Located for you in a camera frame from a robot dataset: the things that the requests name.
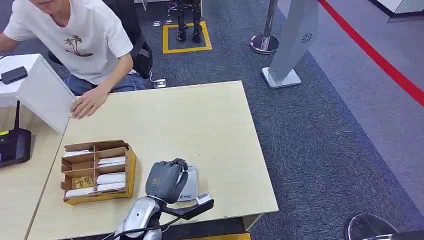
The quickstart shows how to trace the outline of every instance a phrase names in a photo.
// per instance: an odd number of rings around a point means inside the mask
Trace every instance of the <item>white t-shirt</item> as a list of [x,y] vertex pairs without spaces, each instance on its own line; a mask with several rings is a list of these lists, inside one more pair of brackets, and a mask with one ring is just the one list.
[[119,18],[102,0],[69,2],[69,22],[60,27],[29,0],[15,0],[3,33],[19,42],[40,39],[71,74],[98,85],[133,45]]

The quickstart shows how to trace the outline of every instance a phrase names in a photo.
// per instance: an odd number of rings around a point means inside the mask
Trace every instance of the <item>jeans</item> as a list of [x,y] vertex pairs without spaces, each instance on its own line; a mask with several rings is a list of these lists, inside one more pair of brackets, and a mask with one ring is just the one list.
[[[75,96],[81,96],[85,92],[90,91],[97,87],[89,81],[78,78],[74,75],[70,75],[66,81],[68,88],[75,94]],[[129,92],[137,90],[145,90],[145,86],[142,83],[142,76],[139,73],[127,74],[120,82],[118,82],[111,93]]]

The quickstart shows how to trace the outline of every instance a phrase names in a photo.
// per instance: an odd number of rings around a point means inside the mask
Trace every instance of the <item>wooden table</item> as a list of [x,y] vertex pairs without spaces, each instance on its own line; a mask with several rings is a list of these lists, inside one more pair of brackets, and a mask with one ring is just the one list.
[[[14,127],[15,107],[0,107],[0,132]],[[62,134],[21,106],[20,127],[33,135],[31,159],[0,168],[0,239],[22,240],[29,233],[52,169]]]
[[[64,145],[103,140],[124,140],[137,155],[134,197],[63,203]],[[175,158],[198,168],[199,192],[215,199],[211,210],[178,223],[243,217],[248,230],[261,214],[278,211],[240,81],[113,93],[93,116],[69,121],[28,239],[113,232],[133,202],[146,195],[152,165]],[[164,213],[160,222],[172,219]]]

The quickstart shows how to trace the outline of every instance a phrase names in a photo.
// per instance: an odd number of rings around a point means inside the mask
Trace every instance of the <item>red line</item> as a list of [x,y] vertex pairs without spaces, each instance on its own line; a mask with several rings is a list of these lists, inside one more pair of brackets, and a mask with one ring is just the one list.
[[406,78],[389,61],[387,61],[379,52],[377,52],[349,23],[343,19],[340,14],[326,1],[318,0],[322,7],[332,16],[340,27],[362,48],[362,50],[389,75],[405,92],[424,107],[424,92]]

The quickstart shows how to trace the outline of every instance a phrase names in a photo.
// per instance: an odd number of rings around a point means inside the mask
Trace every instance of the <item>robotic arm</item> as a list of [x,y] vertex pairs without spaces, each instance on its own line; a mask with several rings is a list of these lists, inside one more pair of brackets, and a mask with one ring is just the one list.
[[[117,228],[112,240],[161,240],[166,229],[179,219],[189,220],[213,208],[214,200],[205,193],[196,198],[197,204],[185,208],[169,208],[177,202],[188,180],[187,163],[183,159],[156,162],[148,175],[143,196],[132,205],[126,219]],[[176,216],[171,222],[160,225],[162,213]]]

